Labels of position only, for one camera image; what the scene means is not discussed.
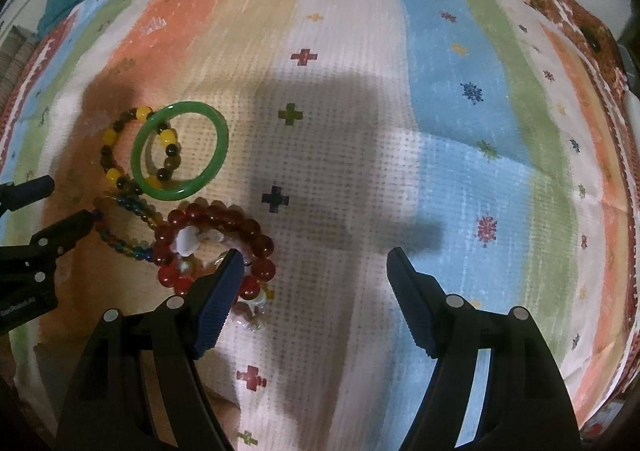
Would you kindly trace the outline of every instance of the black cross pattern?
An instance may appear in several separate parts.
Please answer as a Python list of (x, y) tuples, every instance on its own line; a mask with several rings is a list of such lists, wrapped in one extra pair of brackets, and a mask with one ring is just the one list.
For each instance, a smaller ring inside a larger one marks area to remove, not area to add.
[(262, 193), (262, 203), (269, 204), (269, 212), (279, 212), (280, 206), (289, 206), (289, 197), (282, 194), (282, 188), (271, 186), (271, 194)]

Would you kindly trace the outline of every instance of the green jade bangle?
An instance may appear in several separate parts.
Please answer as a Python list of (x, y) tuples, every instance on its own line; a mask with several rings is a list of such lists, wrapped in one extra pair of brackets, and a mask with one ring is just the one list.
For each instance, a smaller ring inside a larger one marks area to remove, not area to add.
[[(218, 136), (216, 141), (216, 150), (214, 151), (205, 170), (194, 179), (185, 182), (182, 187), (172, 190), (156, 189), (142, 176), (140, 163), (142, 150), (145, 147), (148, 138), (156, 132), (156, 128), (160, 122), (168, 121), (175, 116), (185, 113), (197, 113), (204, 115), (213, 123)], [(225, 161), (228, 147), (229, 129), (226, 126), (225, 118), (218, 110), (216, 110), (216, 108), (196, 100), (176, 102), (175, 104), (170, 104), (169, 106), (162, 108), (162, 110), (156, 111), (146, 120), (142, 128), (140, 128), (140, 131), (136, 135), (136, 139), (133, 141), (133, 149), (131, 150), (131, 174), (133, 180), (140, 186), (140, 189), (142, 189), (143, 193), (146, 195), (151, 196), (151, 198), (155, 198), (156, 200), (162, 200), (163, 202), (177, 202), (188, 198), (188, 196), (194, 195), (216, 177)]]

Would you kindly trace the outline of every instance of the yellow beaded bracelet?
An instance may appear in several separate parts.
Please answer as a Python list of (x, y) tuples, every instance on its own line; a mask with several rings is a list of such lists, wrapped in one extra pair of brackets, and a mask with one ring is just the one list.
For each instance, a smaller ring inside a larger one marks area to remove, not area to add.
[[(117, 189), (123, 190), (125, 193), (142, 195), (142, 189), (135, 181), (130, 179), (129, 176), (118, 168), (118, 165), (113, 159), (113, 146), (118, 141), (126, 124), (134, 119), (140, 122), (146, 122), (154, 113), (155, 112), (148, 106), (140, 106), (139, 108), (124, 111), (120, 115), (120, 118), (113, 123), (113, 126), (107, 129), (102, 135), (103, 146), (100, 149), (100, 165), (102, 169), (104, 169), (107, 180), (117, 187)], [(156, 174), (147, 177), (145, 181), (151, 187), (160, 189), (162, 188), (162, 182), (169, 180), (174, 171), (180, 166), (180, 147), (176, 134), (169, 128), (167, 123), (161, 122), (158, 124), (156, 126), (156, 133), (158, 134), (158, 139), (162, 147), (164, 147), (166, 159), (164, 159), (164, 165), (158, 169)]]

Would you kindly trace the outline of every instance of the red bead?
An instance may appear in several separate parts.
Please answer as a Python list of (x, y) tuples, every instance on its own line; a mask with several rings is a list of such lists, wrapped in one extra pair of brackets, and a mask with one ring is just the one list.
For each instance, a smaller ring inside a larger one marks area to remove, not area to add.
[(204, 209), (200, 204), (189, 204), (185, 210), (190, 224), (197, 224), (204, 219)]
[(238, 295), (242, 299), (250, 300), (257, 298), (259, 293), (260, 283), (258, 283), (258, 280), (251, 274), (245, 275), (240, 290), (238, 290)]
[(162, 265), (168, 265), (174, 261), (174, 253), (171, 252), (169, 246), (161, 241), (154, 243), (154, 251), (152, 253), (153, 262), (162, 267)]
[(158, 269), (158, 281), (163, 287), (173, 287), (179, 277), (180, 273), (178, 272), (178, 269), (171, 265), (162, 265), (162, 267)]
[(242, 222), (242, 225), (240, 225), (240, 229), (239, 229), (240, 239), (248, 243), (249, 241), (253, 240), (256, 236), (258, 236), (261, 233), (261, 231), (262, 230), (260, 228), (260, 224), (256, 222), (254, 219), (248, 218), (244, 222)]
[(175, 227), (167, 224), (160, 224), (156, 227), (154, 231), (154, 235), (156, 240), (162, 241), (162, 243), (166, 245), (171, 245), (174, 243), (175, 238)]
[(273, 254), (273, 240), (267, 235), (258, 235), (251, 242), (251, 250), (256, 257), (269, 257)]
[(222, 211), (222, 227), (226, 231), (237, 231), (244, 222), (244, 214), (238, 209)]
[(187, 294), (191, 285), (193, 284), (193, 279), (188, 277), (179, 277), (174, 284), (174, 292), (178, 296), (184, 296)]
[(181, 209), (174, 209), (168, 214), (166, 221), (169, 222), (169, 225), (180, 229), (187, 222), (187, 214)]
[(213, 227), (222, 227), (226, 206), (220, 200), (214, 200), (207, 207), (205, 214)]
[(271, 281), (276, 275), (276, 266), (271, 259), (257, 257), (251, 264), (251, 273), (260, 281)]

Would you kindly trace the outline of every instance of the white screw head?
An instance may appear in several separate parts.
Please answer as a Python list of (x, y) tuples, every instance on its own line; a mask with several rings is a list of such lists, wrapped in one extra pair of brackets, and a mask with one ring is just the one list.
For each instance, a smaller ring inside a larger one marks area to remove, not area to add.
[(529, 311), (521, 306), (516, 306), (513, 309), (513, 315), (520, 321), (526, 321), (527, 319), (529, 319)]
[(168, 300), (166, 300), (166, 305), (171, 310), (175, 310), (184, 305), (184, 299), (180, 296), (171, 296)]
[(458, 294), (449, 294), (445, 301), (447, 302), (447, 305), (452, 308), (460, 308), (465, 304), (465, 300)]
[(115, 321), (118, 318), (118, 311), (114, 308), (107, 310), (102, 316), (102, 319), (110, 323), (111, 321)]

